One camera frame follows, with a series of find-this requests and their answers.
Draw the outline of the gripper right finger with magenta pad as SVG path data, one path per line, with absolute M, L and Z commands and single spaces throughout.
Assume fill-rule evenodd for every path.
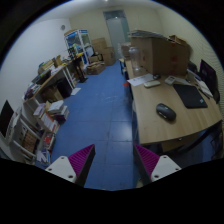
M 159 156 L 141 145 L 133 146 L 133 155 L 143 185 L 148 185 L 181 169 L 168 155 Z

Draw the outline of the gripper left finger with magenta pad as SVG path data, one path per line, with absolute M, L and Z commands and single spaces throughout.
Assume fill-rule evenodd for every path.
M 46 171 L 83 187 L 94 156 L 95 145 L 91 144 L 69 157 L 60 156 Z

